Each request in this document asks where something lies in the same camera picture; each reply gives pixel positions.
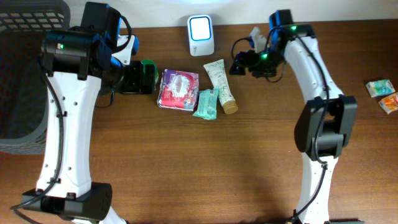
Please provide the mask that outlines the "orange small tissue box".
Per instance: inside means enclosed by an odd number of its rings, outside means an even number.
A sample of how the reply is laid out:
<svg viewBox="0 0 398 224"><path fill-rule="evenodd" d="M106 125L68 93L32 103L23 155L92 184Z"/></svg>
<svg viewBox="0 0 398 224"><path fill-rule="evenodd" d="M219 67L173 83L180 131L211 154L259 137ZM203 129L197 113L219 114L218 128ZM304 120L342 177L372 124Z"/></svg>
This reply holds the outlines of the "orange small tissue box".
<svg viewBox="0 0 398 224"><path fill-rule="evenodd" d="M390 114L398 110L397 93L393 93L384 97L379 102L379 106L387 113Z"/></svg>

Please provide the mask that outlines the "teal small tissue box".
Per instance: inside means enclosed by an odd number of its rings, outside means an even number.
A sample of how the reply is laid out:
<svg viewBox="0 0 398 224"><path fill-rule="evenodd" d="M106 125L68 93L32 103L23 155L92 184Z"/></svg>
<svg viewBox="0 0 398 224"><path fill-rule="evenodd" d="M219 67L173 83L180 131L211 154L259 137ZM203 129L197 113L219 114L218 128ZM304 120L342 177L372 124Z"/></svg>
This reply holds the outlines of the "teal small tissue box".
<svg viewBox="0 0 398 224"><path fill-rule="evenodd" d="M396 92L390 79L368 82L366 84L366 88L372 98L377 96L390 95Z"/></svg>

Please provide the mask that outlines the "white floral tube gold cap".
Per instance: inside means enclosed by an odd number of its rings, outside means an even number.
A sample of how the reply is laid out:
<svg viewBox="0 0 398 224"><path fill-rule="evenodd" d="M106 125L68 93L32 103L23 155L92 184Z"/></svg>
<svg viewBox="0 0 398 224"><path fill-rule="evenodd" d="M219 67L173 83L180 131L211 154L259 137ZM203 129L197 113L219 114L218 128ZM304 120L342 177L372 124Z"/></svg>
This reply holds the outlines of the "white floral tube gold cap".
<svg viewBox="0 0 398 224"><path fill-rule="evenodd" d="M229 88L226 70L224 67L224 60L217 60L215 62L205 64L203 67L206 70L213 86L219 90L218 99L222 105L224 113L233 114L237 112L238 106Z"/></svg>

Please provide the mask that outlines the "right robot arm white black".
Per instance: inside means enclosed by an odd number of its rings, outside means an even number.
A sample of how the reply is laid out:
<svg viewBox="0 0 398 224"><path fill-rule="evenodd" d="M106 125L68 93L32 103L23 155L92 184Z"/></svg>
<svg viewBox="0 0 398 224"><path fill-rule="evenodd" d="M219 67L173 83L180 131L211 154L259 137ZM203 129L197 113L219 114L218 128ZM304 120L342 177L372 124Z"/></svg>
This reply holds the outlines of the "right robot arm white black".
<svg viewBox="0 0 398 224"><path fill-rule="evenodd" d="M294 128L302 155L302 186L287 223L331 223L328 212L331 180L342 150L349 143L358 104L333 81L310 24L296 24L289 9L269 17L266 41L247 37L251 49L232 54L231 75L251 72L270 81L280 64L290 65L305 106Z"/></svg>

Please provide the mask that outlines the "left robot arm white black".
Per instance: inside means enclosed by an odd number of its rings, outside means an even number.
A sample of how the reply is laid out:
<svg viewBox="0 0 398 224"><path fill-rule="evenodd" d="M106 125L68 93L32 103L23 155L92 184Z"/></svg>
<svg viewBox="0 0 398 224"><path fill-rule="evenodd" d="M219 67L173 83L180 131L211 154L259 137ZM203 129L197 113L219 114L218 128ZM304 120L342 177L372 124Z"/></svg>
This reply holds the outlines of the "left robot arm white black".
<svg viewBox="0 0 398 224"><path fill-rule="evenodd" d="M122 223L110 184L90 175L90 137L99 95L152 93L153 68L131 60L137 37L119 33L126 18L105 3L85 4L79 26L53 30L42 42L39 67L49 93L45 157L36 186L12 211L50 213L73 223Z"/></svg>

